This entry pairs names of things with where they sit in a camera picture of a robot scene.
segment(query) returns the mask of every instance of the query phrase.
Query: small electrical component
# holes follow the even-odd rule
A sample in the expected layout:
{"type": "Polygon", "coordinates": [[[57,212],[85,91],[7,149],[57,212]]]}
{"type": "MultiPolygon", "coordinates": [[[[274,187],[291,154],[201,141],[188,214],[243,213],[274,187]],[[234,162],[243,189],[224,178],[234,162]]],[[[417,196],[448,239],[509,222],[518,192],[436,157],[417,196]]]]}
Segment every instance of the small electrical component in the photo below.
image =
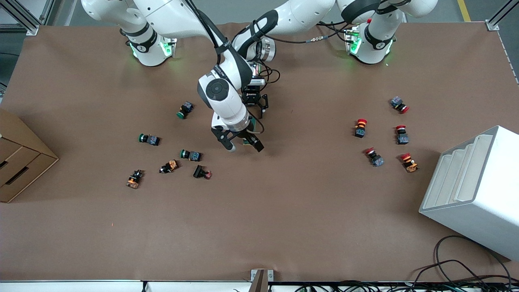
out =
{"type": "Polygon", "coordinates": [[[407,172],[413,172],[418,169],[418,165],[411,159],[411,154],[405,153],[400,156],[400,159],[404,162],[403,164],[407,172]]]}
{"type": "Polygon", "coordinates": [[[391,106],[394,107],[397,111],[399,111],[401,114],[405,114],[409,107],[402,103],[402,99],[398,96],[393,97],[390,101],[391,106]]]}
{"type": "Polygon", "coordinates": [[[197,165],[195,172],[193,173],[194,178],[206,178],[210,179],[212,173],[210,171],[203,171],[203,168],[201,165],[197,165]]]}
{"type": "Polygon", "coordinates": [[[179,165],[176,162],[176,160],[170,160],[168,163],[166,163],[165,165],[160,167],[159,173],[168,174],[168,173],[173,172],[178,167],[179,167],[179,165]]]}
{"type": "Polygon", "coordinates": [[[126,186],[131,187],[132,189],[136,189],[139,186],[139,182],[142,178],[142,170],[137,169],[133,172],[133,175],[131,175],[128,178],[128,182],[126,183],[126,186]]]}
{"type": "Polygon", "coordinates": [[[409,137],[407,136],[407,132],[405,131],[405,126],[397,126],[397,144],[406,145],[407,143],[409,143],[409,137]]]}
{"type": "Polygon", "coordinates": [[[364,138],[366,134],[366,123],[367,121],[363,118],[357,120],[357,125],[355,126],[355,137],[364,138]]]}
{"type": "Polygon", "coordinates": [[[366,154],[370,157],[371,159],[371,163],[374,165],[374,166],[380,166],[382,164],[384,164],[384,159],[382,157],[380,157],[380,155],[378,155],[375,150],[373,149],[373,147],[369,148],[368,150],[365,151],[366,154]]]}
{"type": "Polygon", "coordinates": [[[180,151],[180,158],[189,159],[189,161],[200,161],[202,158],[202,153],[195,151],[185,151],[182,149],[182,151],[180,151]]]}
{"type": "Polygon", "coordinates": [[[185,119],[187,114],[193,110],[193,104],[189,101],[186,101],[181,107],[179,112],[176,113],[176,116],[185,119]]]}
{"type": "Polygon", "coordinates": [[[148,143],[153,146],[158,146],[159,141],[160,141],[160,138],[157,136],[144,135],[144,134],[139,135],[139,142],[141,142],[141,143],[148,143]]]}

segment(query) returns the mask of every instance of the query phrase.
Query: metal bracket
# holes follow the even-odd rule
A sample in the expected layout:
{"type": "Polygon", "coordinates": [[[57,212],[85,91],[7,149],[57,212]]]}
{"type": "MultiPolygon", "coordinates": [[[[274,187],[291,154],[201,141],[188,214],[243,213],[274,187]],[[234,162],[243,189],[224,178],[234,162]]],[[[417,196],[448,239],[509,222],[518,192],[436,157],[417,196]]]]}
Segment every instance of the metal bracket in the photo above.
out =
{"type": "Polygon", "coordinates": [[[27,33],[25,35],[26,36],[35,36],[38,34],[38,31],[39,31],[39,25],[36,26],[35,30],[27,31],[27,33]]]}
{"type": "Polygon", "coordinates": [[[0,7],[27,30],[27,35],[37,34],[38,25],[41,25],[42,22],[34,17],[18,0],[0,0],[0,7]]]}
{"type": "Polygon", "coordinates": [[[266,271],[267,279],[269,282],[274,282],[274,270],[266,270],[266,269],[254,269],[251,270],[251,281],[254,281],[254,277],[256,277],[258,271],[266,271]]]}
{"type": "Polygon", "coordinates": [[[231,136],[231,138],[227,136],[231,131],[211,128],[211,132],[213,132],[213,135],[216,136],[218,142],[220,142],[225,147],[225,149],[227,149],[228,151],[233,151],[233,148],[235,146],[231,142],[231,139],[235,136],[231,136]]]}
{"type": "Polygon", "coordinates": [[[274,281],[274,270],[251,270],[251,281],[249,292],[267,292],[268,282],[274,281]]]}
{"type": "Polygon", "coordinates": [[[499,30],[499,26],[496,24],[495,26],[492,26],[490,23],[489,23],[489,20],[488,19],[485,19],[485,26],[487,27],[487,30],[488,31],[498,31],[499,30]]]}

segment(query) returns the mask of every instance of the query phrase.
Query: cardboard box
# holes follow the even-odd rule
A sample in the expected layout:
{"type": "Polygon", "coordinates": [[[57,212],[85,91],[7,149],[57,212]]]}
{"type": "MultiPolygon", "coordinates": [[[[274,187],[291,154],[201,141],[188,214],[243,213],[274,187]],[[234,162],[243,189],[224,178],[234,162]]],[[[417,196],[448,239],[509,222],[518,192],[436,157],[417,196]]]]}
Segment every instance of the cardboard box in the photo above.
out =
{"type": "Polygon", "coordinates": [[[0,109],[0,202],[11,202],[57,161],[27,125],[0,109]]]}

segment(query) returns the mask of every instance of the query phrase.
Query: cardboard drawer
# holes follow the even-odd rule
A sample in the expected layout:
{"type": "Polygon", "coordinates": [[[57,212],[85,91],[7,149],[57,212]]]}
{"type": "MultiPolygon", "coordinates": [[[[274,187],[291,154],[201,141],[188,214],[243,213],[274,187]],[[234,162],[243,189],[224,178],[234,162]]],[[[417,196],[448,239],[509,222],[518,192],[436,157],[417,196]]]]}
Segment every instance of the cardboard drawer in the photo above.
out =
{"type": "Polygon", "coordinates": [[[4,185],[11,178],[22,171],[23,168],[29,164],[34,158],[39,155],[38,152],[26,147],[21,147],[13,155],[9,156],[3,163],[4,166],[0,169],[0,185],[4,185]]]}
{"type": "Polygon", "coordinates": [[[15,153],[18,149],[20,149],[20,147],[22,147],[22,145],[16,144],[4,138],[0,138],[0,165],[9,156],[15,153]]]}
{"type": "Polygon", "coordinates": [[[22,169],[24,169],[23,173],[18,175],[14,180],[11,180],[9,184],[4,184],[0,187],[0,202],[10,202],[43,174],[56,160],[54,157],[40,154],[36,159],[32,160],[32,162],[22,167],[22,169]]]}

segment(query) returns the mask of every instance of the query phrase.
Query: brown table surface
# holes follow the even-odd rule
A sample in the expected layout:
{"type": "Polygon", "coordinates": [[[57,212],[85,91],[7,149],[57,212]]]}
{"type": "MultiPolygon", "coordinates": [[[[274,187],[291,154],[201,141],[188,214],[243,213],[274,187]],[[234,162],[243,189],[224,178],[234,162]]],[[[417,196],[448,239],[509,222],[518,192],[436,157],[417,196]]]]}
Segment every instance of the brown table surface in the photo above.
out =
{"type": "MultiPolygon", "coordinates": [[[[116,27],[44,26],[28,37],[2,107],[61,160],[0,205],[0,278],[239,280],[273,268],[284,281],[401,281],[432,264],[436,242],[454,234],[418,213],[439,153],[495,125],[519,132],[519,90],[498,34],[483,23],[405,23],[392,53],[371,66],[336,38],[277,45],[271,66],[282,75],[264,91],[265,150],[228,153],[196,93],[216,60],[206,39],[182,39],[177,58],[147,68],[116,27]],[[408,113],[389,106],[396,95],[408,113]],[[185,100],[196,107],[180,120],[185,100]],[[364,139],[351,133],[358,118],[368,120],[364,139]],[[409,145],[395,144],[400,124],[409,145]],[[138,143],[140,133],[162,144],[138,143]],[[369,147],[384,166],[371,166],[369,147]],[[158,173],[181,149],[204,154],[211,180],[194,179],[197,163],[186,160],[158,173]],[[416,173],[397,159],[405,152],[416,173]],[[137,190],[125,186],[135,169],[145,170],[137,190]]],[[[460,240],[440,255],[504,274],[460,240]]],[[[519,274],[519,263],[507,267],[519,274]]],[[[421,279],[442,278],[431,270],[421,279]]]]}

